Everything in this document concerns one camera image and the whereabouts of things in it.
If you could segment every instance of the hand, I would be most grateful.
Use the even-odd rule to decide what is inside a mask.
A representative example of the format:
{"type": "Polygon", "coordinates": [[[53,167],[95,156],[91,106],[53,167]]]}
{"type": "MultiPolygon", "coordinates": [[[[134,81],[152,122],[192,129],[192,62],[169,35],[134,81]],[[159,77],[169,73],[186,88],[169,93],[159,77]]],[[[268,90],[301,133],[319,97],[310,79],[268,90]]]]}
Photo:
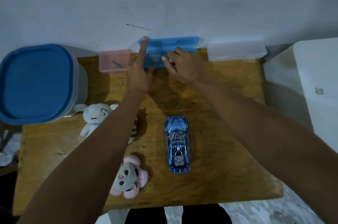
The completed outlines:
{"type": "Polygon", "coordinates": [[[175,62],[176,69],[165,56],[162,56],[163,63],[168,73],[181,83],[193,86],[196,82],[206,79],[198,54],[188,53],[177,47],[175,52],[168,51],[168,57],[175,62]]]}
{"type": "Polygon", "coordinates": [[[143,60],[147,49],[147,38],[144,36],[138,56],[130,63],[127,68],[127,91],[140,91],[146,95],[150,82],[152,80],[152,72],[155,66],[152,66],[146,72],[143,68],[143,60]]]}

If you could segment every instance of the black pants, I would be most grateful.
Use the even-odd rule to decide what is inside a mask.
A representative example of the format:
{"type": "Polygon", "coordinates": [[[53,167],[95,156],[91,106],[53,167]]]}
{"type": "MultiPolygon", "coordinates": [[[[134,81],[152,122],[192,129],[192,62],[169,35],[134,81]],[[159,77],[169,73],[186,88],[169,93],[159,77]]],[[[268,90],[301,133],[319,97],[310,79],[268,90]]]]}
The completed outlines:
{"type": "MultiPolygon", "coordinates": [[[[167,224],[163,207],[130,209],[125,224],[167,224]]],[[[182,224],[187,223],[232,224],[229,215],[218,204],[183,206],[182,224]]]]}

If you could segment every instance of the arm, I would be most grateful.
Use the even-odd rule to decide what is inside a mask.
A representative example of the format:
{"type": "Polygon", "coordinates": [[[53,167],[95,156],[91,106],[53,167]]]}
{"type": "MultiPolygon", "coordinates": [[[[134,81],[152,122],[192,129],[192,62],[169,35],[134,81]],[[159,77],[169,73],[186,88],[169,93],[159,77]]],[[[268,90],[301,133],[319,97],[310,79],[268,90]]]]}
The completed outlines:
{"type": "Polygon", "coordinates": [[[95,223],[150,86],[153,68],[143,69],[146,47],[144,39],[136,61],[127,69],[127,92],[120,105],[47,177],[18,224],[95,223]]]}
{"type": "Polygon", "coordinates": [[[272,108],[208,79],[198,54],[177,48],[163,58],[168,72],[199,91],[235,138],[293,189],[325,222],[336,223],[338,155],[314,133],[272,108]]]}

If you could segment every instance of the plastic container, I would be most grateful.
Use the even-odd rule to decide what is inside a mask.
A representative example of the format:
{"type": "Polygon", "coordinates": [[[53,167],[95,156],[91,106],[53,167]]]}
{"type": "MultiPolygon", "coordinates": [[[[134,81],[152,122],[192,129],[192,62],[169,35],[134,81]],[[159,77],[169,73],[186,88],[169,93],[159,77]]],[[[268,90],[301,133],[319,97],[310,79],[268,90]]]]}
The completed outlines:
{"type": "Polygon", "coordinates": [[[129,50],[101,51],[99,54],[99,71],[103,74],[126,72],[129,62],[129,50]]]}
{"type": "Polygon", "coordinates": [[[199,37],[176,37],[176,38],[162,38],[162,39],[147,39],[146,56],[144,57],[143,66],[145,69],[156,65],[156,68],[164,68],[162,56],[168,57],[168,51],[175,51],[176,47],[190,53],[197,53],[196,46],[199,37]]]}
{"type": "Polygon", "coordinates": [[[24,125],[74,115],[74,106],[86,102],[87,84],[67,46],[20,48],[0,64],[0,119],[24,125]]]}
{"type": "Polygon", "coordinates": [[[259,59],[266,54],[263,41],[208,44],[209,62],[259,59]]]}

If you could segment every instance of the blue lid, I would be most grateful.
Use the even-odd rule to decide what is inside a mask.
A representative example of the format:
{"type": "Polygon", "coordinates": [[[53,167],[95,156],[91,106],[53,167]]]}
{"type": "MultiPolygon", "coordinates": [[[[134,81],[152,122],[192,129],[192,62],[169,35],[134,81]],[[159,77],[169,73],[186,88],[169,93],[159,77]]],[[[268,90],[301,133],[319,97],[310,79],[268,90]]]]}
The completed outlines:
{"type": "Polygon", "coordinates": [[[24,47],[0,64],[0,119],[11,125],[51,121],[73,96],[74,64],[59,45],[24,47]]]}
{"type": "Polygon", "coordinates": [[[143,66],[148,69],[152,65],[156,68],[164,68],[162,56],[168,57],[168,51],[175,51],[176,47],[180,47],[188,52],[197,52],[196,46],[199,37],[176,37],[176,38],[162,38],[162,39],[147,39],[146,56],[144,57],[143,66]]]}

